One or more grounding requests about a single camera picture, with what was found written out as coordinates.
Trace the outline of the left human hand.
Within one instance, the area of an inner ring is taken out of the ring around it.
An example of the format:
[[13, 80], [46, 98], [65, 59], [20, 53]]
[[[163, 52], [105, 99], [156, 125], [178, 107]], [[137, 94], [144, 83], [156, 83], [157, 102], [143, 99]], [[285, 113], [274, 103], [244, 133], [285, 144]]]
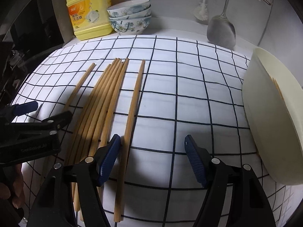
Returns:
[[25, 204], [22, 164], [15, 165], [10, 174], [1, 173], [1, 199], [9, 198], [16, 209]]

